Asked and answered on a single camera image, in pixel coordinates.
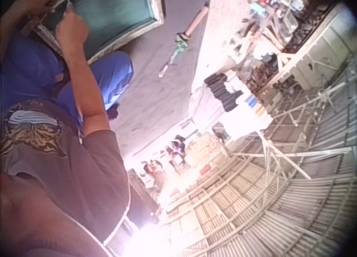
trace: bright light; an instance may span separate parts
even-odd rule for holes
[[[123,257],[167,257],[170,246],[156,225],[147,225],[136,232],[125,246]]]

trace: hand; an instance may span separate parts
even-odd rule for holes
[[[46,6],[49,0],[16,0],[13,4],[14,10],[20,16],[36,15],[41,16],[50,13],[52,7]]]
[[[70,7],[67,8],[63,19],[56,26],[56,38],[64,56],[78,49],[83,49],[83,43],[88,36],[88,27],[84,20]]]

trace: blue pants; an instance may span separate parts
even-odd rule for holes
[[[105,109],[109,109],[129,86],[133,76],[131,59],[124,52],[112,52],[90,65],[102,92]],[[1,112],[30,99],[51,99],[82,125],[71,84],[66,84],[57,97],[51,96],[56,75],[65,72],[45,45],[15,33],[1,64]]]

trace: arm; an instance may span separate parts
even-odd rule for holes
[[[83,19],[68,9],[56,28],[56,37],[69,69],[76,106],[83,116],[84,137],[110,129],[102,93],[84,55],[83,43],[87,35]]]
[[[4,59],[7,45],[19,22],[19,20],[29,14],[41,15],[51,11],[51,7],[46,6],[49,0],[16,0],[13,5],[1,17],[0,30],[0,59]]]

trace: green panel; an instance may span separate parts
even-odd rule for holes
[[[84,46],[87,59],[128,31],[150,21],[149,0],[70,0],[77,14],[87,22],[90,34]],[[61,21],[67,1],[47,16],[44,25],[54,32]]]

